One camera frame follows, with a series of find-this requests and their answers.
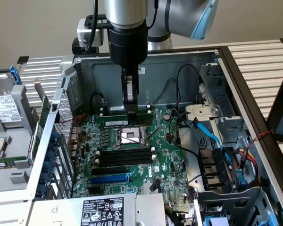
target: black dimm slot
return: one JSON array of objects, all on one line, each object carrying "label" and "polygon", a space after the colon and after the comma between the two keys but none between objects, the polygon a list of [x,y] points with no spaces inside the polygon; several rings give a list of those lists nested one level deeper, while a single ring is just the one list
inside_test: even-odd
[{"label": "black dimm slot", "polygon": [[100,153],[100,167],[152,163],[149,148],[105,151]]},{"label": "black dimm slot", "polygon": [[101,152],[101,155],[109,155],[109,154],[136,154],[136,153],[149,153],[150,149],[149,148],[141,148],[141,149],[124,149],[124,150],[119,150],[119,151],[104,151]]},{"label": "black dimm slot", "polygon": [[112,167],[112,168],[96,168],[91,170],[92,175],[119,174],[126,172],[127,172],[126,166]]},{"label": "black dimm slot", "polygon": [[124,158],[124,157],[131,157],[131,158],[138,158],[140,156],[151,156],[149,152],[146,153],[135,153],[135,154],[102,154],[101,159],[119,159],[119,158]]},{"label": "black dimm slot", "polygon": [[110,162],[103,162],[100,163],[100,167],[112,167],[112,166],[128,166],[128,165],[140,165],[140,164],[149,164],[153,163],[151,159],[143,159],[143,160],[130,160],[130,161],[110,161]]},{"label": "black dimm slot", "polygon": [[[131,157],[131,156],[127,156],[127,157],[123,157],[123,158],[115,158],[113,159],[112,161],[117,161],[117,162],[120,162],[120,161],[134,161],[134,160],[141,160],[141,159],[151,159],[151,156],[139,156],[139,157]],[[100,162],[110,162],[111,159],[101,159]]]}]

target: hard drive label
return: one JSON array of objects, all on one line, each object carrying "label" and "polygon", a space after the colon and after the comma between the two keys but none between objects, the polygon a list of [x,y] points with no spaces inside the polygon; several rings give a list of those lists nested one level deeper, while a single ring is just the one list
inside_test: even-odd
[{"label": "hard drive label", "polygon": [[124,198],[85,200],[81,226],[123,226]]},{"label": "hard drive label", "polygon": [[21,121],[15,101],[11,95],[0,96],[0,119],[2,122]]}]

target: green circuit board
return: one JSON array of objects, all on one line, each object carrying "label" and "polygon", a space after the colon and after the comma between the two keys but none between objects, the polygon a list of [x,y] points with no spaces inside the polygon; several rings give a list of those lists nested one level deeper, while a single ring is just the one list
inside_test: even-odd
[{"label": "green circuit board", "polygon": [[[145,136],[159,127],[156,133],[150,138],[150,141],[147,141],[152,147],[155,147],[153,154],[156,155],[156,158],[151,164],[127,166],[127,172],[134,172],[130,177],[129,183],[90,184],[90,178],[93,177],[91,170],[98,167],[95,164],[97,134],[99,131],[104,133],[109,130],[109,139],[106,141],[108,142],[108,147],[106,147],[105,150],[112,152],[114,151],[113,146],[116,142],[116,129],[99,129],[96,121],[92,122],[90,117],[86,118],[81,126],[83,130],[86,131],[83,143],[85,146],[89,143],[89,151],[85,152],[84,158],[82,158],[79,151],[76,154],[74,162],[76,179],[73,189],[73,198],[133,192],[142,194],[143,186],[150,185],[154,180],[160,178],[165,204],[171,205],[174,210],[187,211],[188,200],[183,200],[183,194],[188,193],[187,186],[179,184],[178,180],[175,178],[175,173],[178,171],[178,167],[183,161],[183,152],[166,139],[166,134],[169,133],[169,122],[163,120],[162,116],[164,113],[171,114],[171,110],[167,110],[163,107],[153,110],[152,125],[143,127],[145,131],[147,131]],[[175,120],[171,124],[171,134],[176,135]],[[171,170],[171,163],[174,165],[173,171]],[[183,167],[180,168],[178,179],[182,182],[187,180],[186,172]],[[100,187],[99,194],[90,194],[89,188],[93,186]]]}]

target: motherboard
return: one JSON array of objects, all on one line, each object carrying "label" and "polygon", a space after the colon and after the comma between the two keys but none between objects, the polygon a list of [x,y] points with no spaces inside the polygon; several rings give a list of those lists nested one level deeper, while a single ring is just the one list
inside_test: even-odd
[{"label": "motherboard", "polygon": [[[170,114],[171,110],[165,107],[156,108],[152,113],[151,126],[134,128],[100,129],[94,116],[86,117],[80,125],[83,129],[80,148],[83,151],[77,151],[74,162],[76,181],[73,198],[161,192],[166,205],[172,206],[174,210],[187,211],[187,185],[179,183],[187,180],[185,165],[180,167],[183,153],[170,140],[170,136],[176,137],[175,121],[171,123],[169,133]],[[123,165],[119,156],[129,151],[132,153],[124,156],[128,158],[128,163]],[[145,151],[148,152],[146,158],[140,157]],[[122,173],[119,176],[125,175],[127,179],[119,182],[118,175],[109,175],[103,167],[109,167],[114,173],[119,171]],[[155,191],[150,189],[157,182],[160,188]]]}]

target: power supply label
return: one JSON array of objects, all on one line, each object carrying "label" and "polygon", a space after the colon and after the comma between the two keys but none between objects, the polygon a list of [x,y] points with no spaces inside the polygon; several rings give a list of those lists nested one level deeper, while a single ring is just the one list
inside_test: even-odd
[{"label": "power supply label", "polygon": [[81,226],[123,226],[124,198],[85,200]]}]

